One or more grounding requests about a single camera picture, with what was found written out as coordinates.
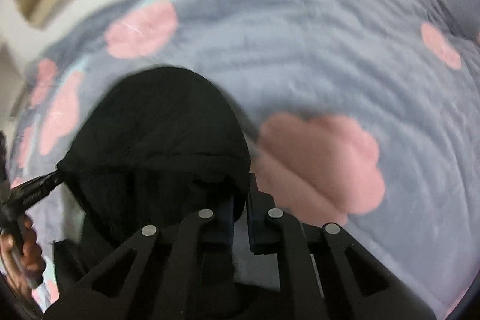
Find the triangular cutout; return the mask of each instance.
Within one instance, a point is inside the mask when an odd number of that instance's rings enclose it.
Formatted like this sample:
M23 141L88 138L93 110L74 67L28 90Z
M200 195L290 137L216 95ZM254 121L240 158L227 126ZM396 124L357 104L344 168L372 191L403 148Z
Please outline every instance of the triangular cutout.
M136 256L137 251L133 248L126 252L115 265L106 270L93 282L92 289L110 298L117 297L122 290Z
M364 260L353 247L345 249L345 256L355 275L360 292L364 297L388 288L388 281L380 275L368 260Z

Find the silver screw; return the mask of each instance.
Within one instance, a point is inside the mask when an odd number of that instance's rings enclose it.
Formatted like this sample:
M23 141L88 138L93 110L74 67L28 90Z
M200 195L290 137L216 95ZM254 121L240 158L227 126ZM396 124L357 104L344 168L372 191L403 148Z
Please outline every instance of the silver screw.
M153 236L157 233L157 227L155 226L144 226L142 228L143 236Z
M327 231L327 233L331 235L336 235L340 233L340 227L334 223L327 224L327 226L325 227L325 230Z
M283 210L279 208L273 208L268 211L268 215L273 219L279 219L283 216Z
M209 219L212 216L213 216L213 210L211 209L202 209L201 211L198 212L198 217L200 217L201 219Z

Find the bed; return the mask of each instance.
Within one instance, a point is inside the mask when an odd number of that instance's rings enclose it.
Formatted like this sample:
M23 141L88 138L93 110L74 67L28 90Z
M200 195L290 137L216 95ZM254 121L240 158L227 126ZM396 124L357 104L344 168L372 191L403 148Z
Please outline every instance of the bed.
M306 223L343 225L443 319L480 269L479 1L109 4L26 68L10 177L52 171L125 75L186 67L254 123L260 190ZM47 260L52 241L79 240L83 213L68 189L31 215ZM246 245L236 243L239 278L275 287L242 266ZM43 308L58 297L51 261L46 287Z

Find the hand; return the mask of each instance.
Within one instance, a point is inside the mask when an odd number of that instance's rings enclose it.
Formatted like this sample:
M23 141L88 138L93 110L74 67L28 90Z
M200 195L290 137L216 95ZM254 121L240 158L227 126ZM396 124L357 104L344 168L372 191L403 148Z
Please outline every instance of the hand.
M21 263L28 271L35 275L42 275L45 271L46 264L42 258L42 248L37 244L37 232L33 228L33 222L30 217L25 216L26 233L23 238L23 257ZM0 235L0 251L7 270L7 282L10 287L17 293L21 294L28 301L32 301L32 289L28 286L28 282L22 276L18 269L11 250L14 247L14 238L11 235Z

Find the person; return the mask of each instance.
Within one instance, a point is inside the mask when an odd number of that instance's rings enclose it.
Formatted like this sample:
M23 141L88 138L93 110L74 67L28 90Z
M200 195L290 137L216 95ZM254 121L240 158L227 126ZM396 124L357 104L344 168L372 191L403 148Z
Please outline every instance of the person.
M20 262L29 272L42 275L47 265L42 258L42 248L37 243L37 232L33 228L33 221L30 217L25 216L23 223L25 224L26 232L23 235L23 257ZM27 302L34 304L32 289L11 255L13 248L14 238L12 235L1 234L0 254L6 271L5 279L17 295L23 297Z

